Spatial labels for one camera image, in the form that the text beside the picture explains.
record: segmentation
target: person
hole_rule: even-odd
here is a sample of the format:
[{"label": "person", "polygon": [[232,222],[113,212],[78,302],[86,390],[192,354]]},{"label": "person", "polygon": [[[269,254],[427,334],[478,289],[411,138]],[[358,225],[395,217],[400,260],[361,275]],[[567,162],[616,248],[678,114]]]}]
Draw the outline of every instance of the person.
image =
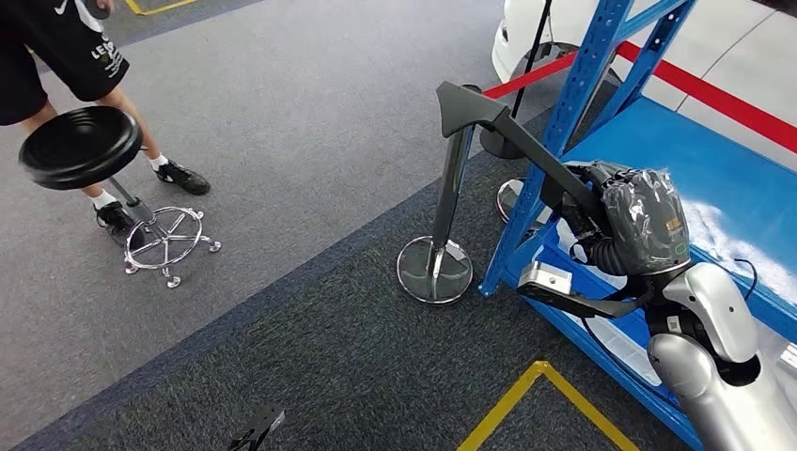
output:
[{"label": "person", "polygon": [[[95,1],[113,12],[113,0]],[[167,159],[131,100],[119,87],[130,64],[102,25],[92,17],[83,0],[0,1],[0,125],[21,124],[32,133],[57,116],[41,87],[33,55],[44,61],[81,101],[113,106],[131,115],[144,134],[142,152],[157,179],[202,195],[211,186],[199,174]],[[101,183],[83,192],[91,200],[98,225],[124,245],[134,222],[121,202]],[[132,246],[144,236],[136,232]]]}]

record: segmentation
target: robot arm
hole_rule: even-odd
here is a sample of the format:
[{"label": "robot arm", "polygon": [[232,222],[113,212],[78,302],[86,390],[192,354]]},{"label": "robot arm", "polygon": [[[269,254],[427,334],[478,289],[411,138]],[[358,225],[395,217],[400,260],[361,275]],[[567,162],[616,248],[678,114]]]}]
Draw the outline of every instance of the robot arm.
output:
[{"label": "robot arm", "polygon": [[473,124],[502,134],[546,174],[540,200],[551,220],[567,221],[587,256],[582,263],[628,276],[617,293],[589,300],[570,292],[568,272],[532,262],[519,292],[581,318],[642,308],[650,362],[707,449],[797,449],[797,412],[759,355],[756,322],[723,269],[690,261],[667,174],[602,162],[566,166],[505,105],[450,83],[437,93],[444,136]]}]

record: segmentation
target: blue metal shelf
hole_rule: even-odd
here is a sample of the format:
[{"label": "blue metal shelf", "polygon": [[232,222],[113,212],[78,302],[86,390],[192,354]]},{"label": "blue metal shelf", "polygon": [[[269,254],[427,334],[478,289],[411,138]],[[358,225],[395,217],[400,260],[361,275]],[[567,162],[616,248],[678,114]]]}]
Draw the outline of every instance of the blue metal shelf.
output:
[{"label": "blue metal shelf", "polygon": [[[552,112],[543,145],[566,160],[600,159],[668,169],[684,205],[715,216],[709,235],[720,242],[713,247],[724,250],[736,245],[740,254],[733,257],[747,258],[757,266],[758,286],[749,300],[753,315],[797,342],[797,291],[789,291],[797,287],[797,242],[791,237],[797,224],[797,203],[793,201],[797,174],[641,96],[694,2],[663,0],[626,20],[632,0],[601,0]],[[625,83],[604,107],[589,135],[563,157],[617,45],[657,20]],[[612,289],[608,284],[558,249],[556,218],[523,241],[543,209],[538,199],[543,175],[533,164],[527,179],[479,286],[481,292],[491,295],[502,281],[517,287],[523,268],[539,259],[572,272],[574,289],[593,299],[608,293]],[[687,219],[695,225],[701,217],[687,214]],[[692,257],[695,261],[715,260],[710,250],[696,246]],[[733,277],[742,292],[749,289],[750,280]],[[629,377],[570,317],[528,301],[685,442],[702,449],[686,416]],[[640,311],[614,324],[641,347],[647,345],[647,325]],[[672,397],[663,387],[656,390]]]}]

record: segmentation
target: black sneaker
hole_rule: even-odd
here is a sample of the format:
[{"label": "black sneaker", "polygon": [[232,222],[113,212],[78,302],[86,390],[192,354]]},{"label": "black sneaker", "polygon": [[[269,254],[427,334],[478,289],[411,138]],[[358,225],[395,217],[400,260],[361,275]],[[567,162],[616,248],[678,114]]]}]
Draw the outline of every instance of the black sneaker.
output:
[{"label": "black sneaker", "polygon": [[[97,224],[107,230],[108,235],[110,235],[118,245],[124,247],[127,236],[130,235],[130,231],[133,229],[133,226],[135,226],[135,222],[122,208],[121,202],[111,202],[99,210],[95,208],[94,211],[97,213]],[[144,245],[144,233],[141,229],[138,229],[135,231],[133,239],[130,240],[130,248],[135,250],[142,245]]]},{"label": "black sneaker", "polygon": [[211,185],[202,176],[171,160],[169,163],[161,164],[155,174],[161,181],[174,183],[189,194],[203,195],[211,190]]}]

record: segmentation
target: stool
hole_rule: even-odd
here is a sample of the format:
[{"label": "stool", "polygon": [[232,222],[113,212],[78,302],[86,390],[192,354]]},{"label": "stool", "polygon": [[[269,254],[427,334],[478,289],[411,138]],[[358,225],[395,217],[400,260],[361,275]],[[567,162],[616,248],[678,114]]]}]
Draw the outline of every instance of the stool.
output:
[{"label": "stool", "polygon": [[[180,278],[171,273],[171,266],[186,258],[203,241],[216,253],[221,242],[202,235],[202,212],[193,209],[165,207],[152,211],[138,197],[130,194],[114,175],[130,163],[141,148],[143,134],[135,120],[117,108],[91,106],[73,110],[46,122],[31,134],[20,149],[20,164],[30,178],[51,190],[77,190],[108,180],[121,194],[135,226],[124,245],[124,270],[134,274],[139,269],[161,270],[166,285],[176,288]],[[177,214],[177,220],[164,228],[158,217]],[[186,219],[191,233],[175,234]],[[144,244],[131,249],[137,230],[145,233]],[[186,241],[188,247],[176,257],[169,255],[169,243]],[[137,257],[163,247],[163,263],[141,263]]]}]

